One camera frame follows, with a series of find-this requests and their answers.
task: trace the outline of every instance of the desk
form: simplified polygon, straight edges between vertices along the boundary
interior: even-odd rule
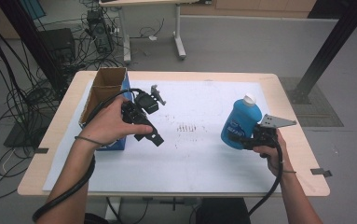
[[[117,9],[119,20],[120,20],[120,29],[122,32],[123,38],[123,60],[125,64],[131,62],[130,55],[130,37],[126,32],[125,24],[125,13],[124,7],[129,6],[141,6],[141,5],[161,5],[161,4],[175,4],[175,31],[173,32],[175,45],[178,49],[178,55],[181,59],[186,57],[184,45],[182,44],[180,26],[181,26],[181,7],[180,4],[183,3],[194,3],[199,0],[116,0],[112,2],[102,3],[100,2],[101,7],[115,7]]]
[[[73,79],[70,88],[62,100],[62,103],[51,122],[44,139],[39,147],[48,148],[46,154],[35,154],[34,158],[22,179],[18,192],[21,195],[48,195],[43,191],[45,180],[48,176],[56,149],[62,140],[70,119],[82,98],[84,89],[90,80],[96,75],[94,71],[78,72]],[[280,81],[272,74],[245,74],[245,73],[192,73],[192,72],[137,72],[129,71],[130,80],[214,80],[229,82],[257,82],[261,85],[263,93],[268,102],[268,108],[273,116],[297,120],[295,113],[285,95]],[[288,153],[297,177],[308,196],[327,196],[330,189],[323,175],[313,175],[310,169],[319,168],[317,161],[311,151],[309,143],[303,130],[299,125],[285,127],[281,132],[288,145]],[[125,192],[124,194],[90,192],[89,195],[102,196],[144,196],[136,192]],[[153,193],[152,196],[195,196],[194,194],[185,195],[166,195],[163,192]],[[224,192],[201,193],[196,196],[227,196]],[[250,192],[238,192],[228,196],[260,196]]]

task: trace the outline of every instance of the white paper sheet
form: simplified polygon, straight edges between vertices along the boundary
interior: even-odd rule
[[[263,115],[269,113],[258,83],[216,81],[131,81],[132,88],[150,92],[152,85],[166,105],[149,115],[164,143],[156,147],[128,136],[123,151],[96,152],[89,191],[134,193],[259,193],[275,177],[267,161],[248,150],[228,147],[220,133],[233,103],[252,93]],[[51,190],[80,132],[79,116],[87,86],[59,145],[43,190]]]

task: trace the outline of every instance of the blue box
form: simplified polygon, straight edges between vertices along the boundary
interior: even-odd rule
[[[130,88],[129,76],[127,69],[124,67],[117,68],[100,68],[91,85],[88,100],[82,112],[79,125],[83,128],[90,112],[108,97],[117,94],[122,90]],[[123,93],[124,97],[132,101],[130,92]],[[117,140],[114,144],[101,147],[97,150],[124,150],[126,137]]]

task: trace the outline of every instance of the person's leg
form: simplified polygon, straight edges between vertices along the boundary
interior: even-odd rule
[[[250,224],[242,198],[204,198],[196,212],[196,224]]]

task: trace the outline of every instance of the black pole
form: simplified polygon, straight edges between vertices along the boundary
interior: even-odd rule
[[[33,19],[23,8],[20,0],[0,0],[0,8],[21,37],[27,49],[32,53],[50,85],[57,93],[57,97],[61,100],[68,89],[68,83],[48,54],[48,50],[39,37]]]
[[[309,104],[308,96],[311,89],[317,83],[327,66],[329,66],[330,62],[336,57],[356,27],[357,0],[352,0],[296,88],[292,91],[288,91],[291,103]]]

